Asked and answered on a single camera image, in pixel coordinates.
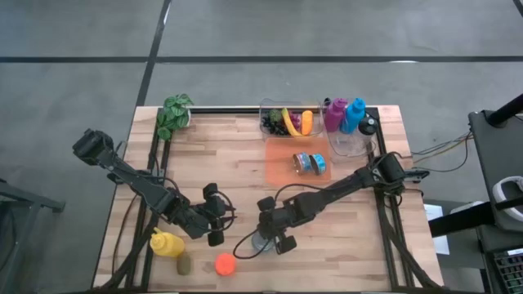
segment orange ball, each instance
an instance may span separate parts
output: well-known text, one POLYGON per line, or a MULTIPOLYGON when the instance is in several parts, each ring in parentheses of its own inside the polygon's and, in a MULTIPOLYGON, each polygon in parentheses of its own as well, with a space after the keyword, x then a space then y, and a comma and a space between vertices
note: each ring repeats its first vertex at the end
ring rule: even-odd
POLYGON ((214 267, 219 275, 230 275, 236 270, 236 259, 232 254, 222 253, 214 261, 214 267))

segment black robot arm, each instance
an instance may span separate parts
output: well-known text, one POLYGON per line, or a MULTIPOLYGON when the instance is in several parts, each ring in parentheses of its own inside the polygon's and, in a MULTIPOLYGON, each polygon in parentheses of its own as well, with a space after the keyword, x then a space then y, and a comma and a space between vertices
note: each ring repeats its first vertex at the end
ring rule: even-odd
POLYGON ((191 205, 177 188, 165 188, 159 184, 157 176, 137 171, 126 164, 114 151, 111 137, 102 131, 87 129, 74 144, 73 151, 88 165, 98 165, 111 172, 110 178, 118 177, 128 184, 145 200, 153 213, 169 224, 179 225, 191 238, 210 233, 210 246, 223 243, 224 224, 232 221, 234 214, 232 217, 223 216, 227 211, 234 211, 234 208, 218 196, 222 193, 217 190, 216 184, 209 184, 203 189, 205 203, 191 205))
POLYGON ((257 230, 267 239, 277 239, 279 254, 296 247, 293 236, 285 236, 287 228, 294 228, 315 219, 325 207, 359 189, 375 187, 388 194, 401 194, 405 189, 405 171, 393 154, 376 157, 369 165, 357 169, 352 175, 317 192, 302 192, 283 201, 276 208, 276 198, 267 197, 258 202, 260 209, 257 230))

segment black bottle cap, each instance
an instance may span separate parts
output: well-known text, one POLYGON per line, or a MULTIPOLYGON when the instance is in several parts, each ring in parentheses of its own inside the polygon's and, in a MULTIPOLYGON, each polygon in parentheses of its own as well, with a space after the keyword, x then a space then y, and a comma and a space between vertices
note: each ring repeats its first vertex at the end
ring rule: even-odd
POLYGON ((374 135, 378 130, 378 122, 374 118, 363 118, 358 124, 358 130, 366 136, 374 135))

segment purple bottle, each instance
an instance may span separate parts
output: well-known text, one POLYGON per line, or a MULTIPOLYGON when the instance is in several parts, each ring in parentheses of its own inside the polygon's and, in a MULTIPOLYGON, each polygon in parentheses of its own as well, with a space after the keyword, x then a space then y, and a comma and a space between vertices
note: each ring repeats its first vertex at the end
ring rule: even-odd
POLYGON ((336 131, 345 117, 346 99, 336 98, 325 111, 325 128, 328 132, 336 131))

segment orange tray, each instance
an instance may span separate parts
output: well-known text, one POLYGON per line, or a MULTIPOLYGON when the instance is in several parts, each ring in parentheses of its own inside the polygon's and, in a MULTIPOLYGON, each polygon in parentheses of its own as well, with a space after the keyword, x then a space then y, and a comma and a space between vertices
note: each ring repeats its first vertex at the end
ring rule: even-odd
POLYGON ((323 137, 279 138, 266 140, 265 180, 270 185, 292 183, 324 185, 331 179, 329 139, 323 137), (293 164, 293 155, 305 152, 308 155, 321 154, 326 163, 325 173, 317 176, 314 172, 298 175, 293 164))

